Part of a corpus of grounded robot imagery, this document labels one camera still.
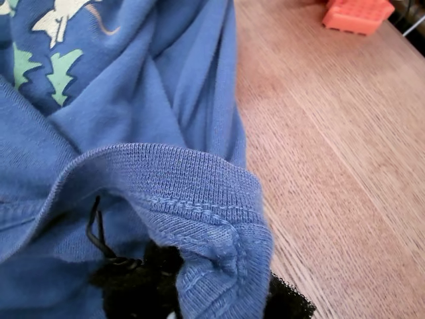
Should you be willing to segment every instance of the knit fabric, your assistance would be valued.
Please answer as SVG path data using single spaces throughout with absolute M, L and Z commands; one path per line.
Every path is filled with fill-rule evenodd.
M 2 318 L 102 318 L 87 281 L 102 256 L 84 232 L 95 193 L 120 198 L 102 210 L 121 255 L 143 256 L 148 237 L 181 251 L 184 318 L 262 317 L 272 239 L 255 177 L 210 154 L 124 144 L 76 158 L 47 199 L 0 206 Z
M 78 153 L 160 143 L 244 166 L 231 0 L 2 2 L 0 74 Z
M 117 254 L 179 249 L 184 318 L 261 318 L 232 1 L 8 0 L 0 29 L 0 318 L 104 318 L 96 195 Z

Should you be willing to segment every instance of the orange plastic block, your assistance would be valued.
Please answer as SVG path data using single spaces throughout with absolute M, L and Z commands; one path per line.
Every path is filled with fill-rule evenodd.
M 364 35 L 374 33 L 394 11 L 387 0 L 330 0 L 328 7 L 326 28 Z

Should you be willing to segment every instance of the wood grain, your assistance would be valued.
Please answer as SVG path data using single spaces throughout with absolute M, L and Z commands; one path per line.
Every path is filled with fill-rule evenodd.
M 240 113 L 273 269 L 316 318 L 425 318 L 425 59 L 317 1 L 236 0 Z

